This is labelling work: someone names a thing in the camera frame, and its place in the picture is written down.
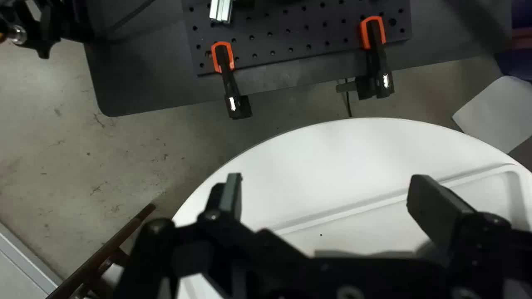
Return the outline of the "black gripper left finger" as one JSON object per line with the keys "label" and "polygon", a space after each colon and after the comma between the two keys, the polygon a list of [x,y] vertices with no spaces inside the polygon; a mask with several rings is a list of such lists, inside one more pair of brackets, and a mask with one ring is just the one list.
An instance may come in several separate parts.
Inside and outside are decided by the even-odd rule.
{"label": "black gripper left finger", "polygon": [[206,209],[228,212],[235,219],[241,219],[241,181],[240,173],[230,173],[225,183],[216,183],[210,191]]}

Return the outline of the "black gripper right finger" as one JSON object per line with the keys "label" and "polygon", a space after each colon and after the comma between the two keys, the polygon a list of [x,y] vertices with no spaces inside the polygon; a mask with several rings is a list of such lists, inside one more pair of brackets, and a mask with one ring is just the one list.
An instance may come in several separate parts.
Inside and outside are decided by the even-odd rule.
{"label": "black gripper right finger", "polygon": [[453,189],[428,174],[414,174],[408,191],[408,211],[428,237],[449,249],[459,222],[476,209]]}

